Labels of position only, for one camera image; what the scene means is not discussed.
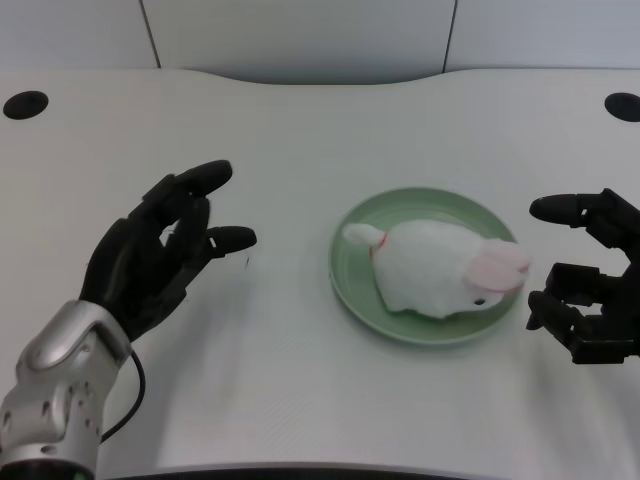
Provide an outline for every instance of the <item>black round hole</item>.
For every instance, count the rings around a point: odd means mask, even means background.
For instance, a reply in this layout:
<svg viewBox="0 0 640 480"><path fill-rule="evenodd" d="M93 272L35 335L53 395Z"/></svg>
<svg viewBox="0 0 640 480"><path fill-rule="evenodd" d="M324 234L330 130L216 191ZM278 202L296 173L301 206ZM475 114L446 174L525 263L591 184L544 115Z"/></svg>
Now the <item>black round hole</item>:
<svg viewBox="0 0 640 480"><path fill-rule="evenodd" d="M612 93L605 99L604 108L625 122L640 122L640 97L633 93Z"/></svg>
<svg viewBox="0 0 640 480"><path fill-rule="evenodd" d="M42 92L22 92L4 104L2 113L12 120L26 120L41 114L49 105L49 97Z"/></svg>

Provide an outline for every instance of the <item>pink bunny ear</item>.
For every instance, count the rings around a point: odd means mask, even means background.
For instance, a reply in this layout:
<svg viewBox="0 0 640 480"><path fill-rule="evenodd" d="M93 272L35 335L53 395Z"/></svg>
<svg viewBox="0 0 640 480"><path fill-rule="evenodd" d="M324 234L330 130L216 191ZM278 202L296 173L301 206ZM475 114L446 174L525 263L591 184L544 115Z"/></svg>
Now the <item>pink bunny ear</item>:
<svg viewBox="0 0 640 480"><path fill-rule="evenodd" d="M494 238L485 242L482 252L519 272L526 272L531 265L531 256L517 243Z"/></svg>
<svg viewBox="0 0 640 480"><path fill-rule="evenodd" d="M525 275L506 263L483 253L467 265L464 278L472 285L495 293L515 290L524 283Z"/></svg>

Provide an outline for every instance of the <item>white plush rabbit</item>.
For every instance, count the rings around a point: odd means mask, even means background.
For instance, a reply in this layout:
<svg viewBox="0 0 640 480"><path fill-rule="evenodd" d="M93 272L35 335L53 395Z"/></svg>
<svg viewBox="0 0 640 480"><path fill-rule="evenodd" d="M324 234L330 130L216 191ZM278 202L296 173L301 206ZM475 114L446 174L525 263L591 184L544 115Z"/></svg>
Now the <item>white plush rabbit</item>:
<svg viewBox="0 0 640 480"><path fill-rule="evenodd" d="M444 318L485 310L524 283L531 263L515 243L435 220L400 223L388 233L350 224L343 235L370 247L378 288L393 312Z"/></svg>

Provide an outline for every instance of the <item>table surface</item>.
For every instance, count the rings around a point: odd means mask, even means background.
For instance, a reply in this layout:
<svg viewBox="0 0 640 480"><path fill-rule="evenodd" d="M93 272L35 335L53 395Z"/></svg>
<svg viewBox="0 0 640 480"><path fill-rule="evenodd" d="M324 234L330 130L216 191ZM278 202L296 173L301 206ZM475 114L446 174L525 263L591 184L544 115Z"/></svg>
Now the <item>table surface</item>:
<svg viewBox="0 0 640 480"><path fill-rule="evenodd" d="M624 256L543 224L537 197L610 187L640 205L640 125L603 107L640 72L472 71L383 86L269 86L187 71L3 73L0 98L41 90L30 120L0 118L0 387L67 299L111 223L167 173L227 158L212 224L253 227L185 303L135 343L143 406L101 449L100 477L268 462L398 466L469 477L640 477L640 375L577 366L525 330L524 302L471 347L389 341L341 307L328 248L380 191L424 185L500 216L535 259L620 274ZM106 425L133 402L125 365Z"/></svg>

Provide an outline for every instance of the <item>robotic hand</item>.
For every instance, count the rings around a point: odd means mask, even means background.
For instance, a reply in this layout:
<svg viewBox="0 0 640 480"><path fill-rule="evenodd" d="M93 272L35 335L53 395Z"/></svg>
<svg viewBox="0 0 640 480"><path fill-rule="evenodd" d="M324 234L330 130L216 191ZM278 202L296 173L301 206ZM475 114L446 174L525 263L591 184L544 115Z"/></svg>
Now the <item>robotic hand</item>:
<svg viewBox="0 0 640 480"><path fill-rule="evenodd" d="M249 228L207 229L206 195L231 174L219 160L168 175L102 238L80 299L20 355L17 385L0 408L0 480L93 478L98 446L114 430L102 435L102 411L118 370L132 355L141 371L131 342L180 305L212 258L256 243ZM163 245L160 235L173 224Z"/></svg>
<svg viewBox="0 0 640 480"><path fill-rule="evenodd" d="M586 227L607 248L619 248L630 265L621 277L593 267L556 263L542 292L531 292L527 329L546 328L574 363L622 363L640 355L640 211L609 189L599 195L554 195L531 204L531 215L550 223ZM583 316L569 305L602 304Z"/></svg>

